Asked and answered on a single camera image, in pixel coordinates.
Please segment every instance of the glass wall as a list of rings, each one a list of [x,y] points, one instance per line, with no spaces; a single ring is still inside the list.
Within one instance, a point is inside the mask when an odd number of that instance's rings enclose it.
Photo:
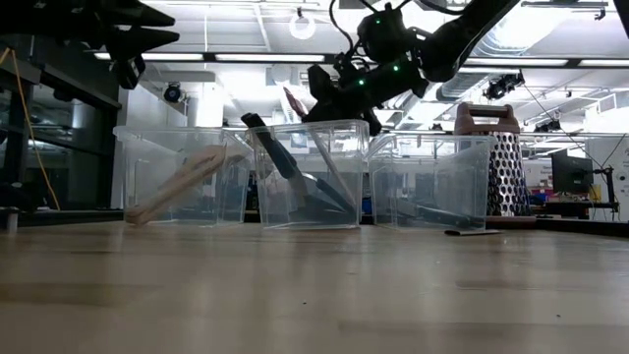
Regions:
[[[0,91],[2,181],[22,182],[40,207],[56,208],[43,167],[62,210],[109,207],[116,111],[93,107],[44,85],[33,86],[26,90],[33,142],[22,107],[14,104],[19,110],[11,110],[12,94],[18,93]]]
[[[104,113],[82,101],[65,97],[52,88],[33,88],[30,119],[35,133],[49,136],[79,148],[106,148]]]

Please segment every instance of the fluorescent light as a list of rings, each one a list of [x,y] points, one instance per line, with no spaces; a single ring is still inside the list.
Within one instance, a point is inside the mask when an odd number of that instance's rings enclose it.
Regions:
[[[109,53],[94,53],[98,60],[111,60]],[[144,60],[152,61],[202,61],[203,54],[200,53],[144,53]]]
[[[468,58],[467,65],[488,66],[564,66],[567,59],[534,59],[534,58]]]
[[[322,63],[323,55],[312,54],[216,54],[217,61]]]
[[[463,67],[459,69],[459,73],[463,74],[520,74],[518,69],[509,68],[467,68]]]
[[[579,63],[579,66],[629,67],[629,59],[585,59]]]
[[[111,60],[109,53],[94,53],[94,56],[98,60]]]
[[[318,7],[318,4],[314,1],[268,1],[268,0],[141,0],[146,5],[157,6],[251,6],[252,4],[259,4],[263,7],[268,5],[278,6],[301,6],[306,8]]]
[[[201,61],[203,60],[203,54],[200,53],[145,53],[142,55],[144,60],[191,60]]]

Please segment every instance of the grater handle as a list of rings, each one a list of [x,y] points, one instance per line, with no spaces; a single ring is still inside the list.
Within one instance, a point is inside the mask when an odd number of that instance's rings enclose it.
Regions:
[[[490,106],[461,103],[457,107],[457,117],[454,123],[455,135],[478,135],[490,132],[520,133],[520,124],[513,115],[510,105]],[[474,117],[499,118],[497,124],[477,124]]]
[[[509,108],[506,106],[469,104],[468,109],[473,117],[509,118]]]

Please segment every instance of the red object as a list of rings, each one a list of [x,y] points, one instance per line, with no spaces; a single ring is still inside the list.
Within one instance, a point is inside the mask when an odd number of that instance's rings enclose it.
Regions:
[[[304,111],[302,104],[300,103],[299,100],[297,100],[297,98],[295,98],[293,93],[291,93],[291,91],[289,91],[287,88],[284,88],[284,92],[286,92],[286,98],[288,98],[288,104],[291,105],[291,108],[293,108],[295,113],[297,113],[297,115],[300,116],[302,119],[306,117],[306,112]]]

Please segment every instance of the window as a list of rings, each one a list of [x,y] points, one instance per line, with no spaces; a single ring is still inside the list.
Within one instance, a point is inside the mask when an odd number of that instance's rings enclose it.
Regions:
[[[9,123],[9,107],[11,106],[11,92],[0,88],[0,125]]]
[[[102,111],[46,86],[33,88],[30,120],[35,134],[102,150],[106,119]]]
[[[4,168],[4,156],[7,151],[7,131],[0,129],[0,170]]]
[[[109,201],[102,196],[101,186],[107,183],[106,174],[101,173],[103,157],[70,148],[36,142],[41,162],[46,170],[52,189],[62,210],[94,209],[107,207]],[[29,141],[25,184],[37,190],[45,203],[42,206],[55,208]]]

